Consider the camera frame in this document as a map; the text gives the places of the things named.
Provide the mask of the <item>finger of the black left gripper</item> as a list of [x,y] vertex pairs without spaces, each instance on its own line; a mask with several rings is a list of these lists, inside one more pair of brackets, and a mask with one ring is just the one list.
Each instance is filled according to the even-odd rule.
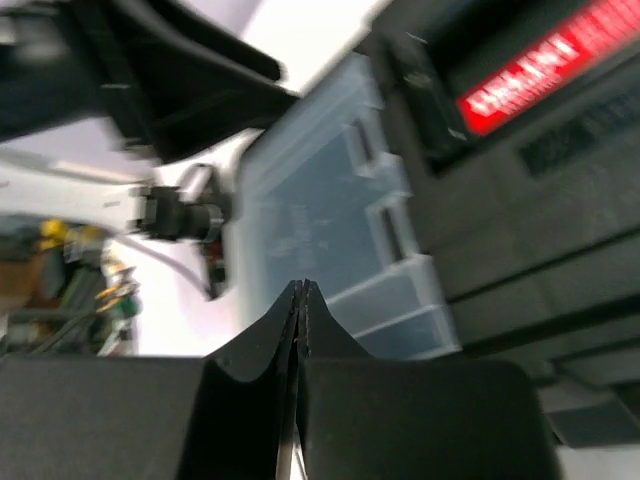
[[54,18],[123,146],[184,160],[298,99],[277,60],[179,1],[57,1]]

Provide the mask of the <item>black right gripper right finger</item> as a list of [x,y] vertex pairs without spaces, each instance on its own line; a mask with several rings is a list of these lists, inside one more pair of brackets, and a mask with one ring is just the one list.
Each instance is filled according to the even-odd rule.
[[368,354],[306,282],[298,427],[311,479],[556,479],[534,388],[503,361]]

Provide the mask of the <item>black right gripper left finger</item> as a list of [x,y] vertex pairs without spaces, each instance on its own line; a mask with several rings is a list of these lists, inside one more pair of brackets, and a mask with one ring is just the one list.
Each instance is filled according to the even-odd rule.
[[2,477],[287,478],[300,293],[203,358],[3,358]]

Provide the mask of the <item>black plastic toolbox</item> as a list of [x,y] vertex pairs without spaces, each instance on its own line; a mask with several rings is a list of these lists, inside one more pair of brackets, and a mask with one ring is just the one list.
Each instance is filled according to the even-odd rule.
[[373,355],[518,364],[639,440],[639,5],[394,1],[238,161],[244,323],[316,282]]

